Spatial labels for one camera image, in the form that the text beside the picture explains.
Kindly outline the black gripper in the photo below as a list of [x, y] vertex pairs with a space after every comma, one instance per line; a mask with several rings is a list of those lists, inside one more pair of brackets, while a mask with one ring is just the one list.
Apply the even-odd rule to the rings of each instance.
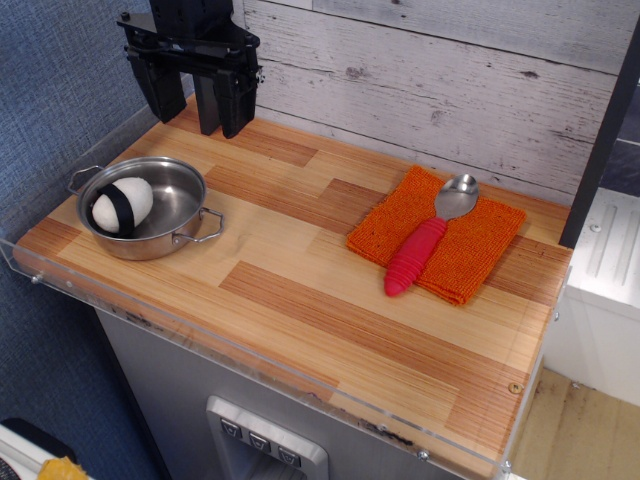
[[255, 116], [260, 40], [236, 25], [231, 1], [151, 1], [148, 13], [122, 12], [125, 51], [151, 112], [163, 123], [186, 100], [179, 72], [193, 77], [200, 131], [231, 139]]

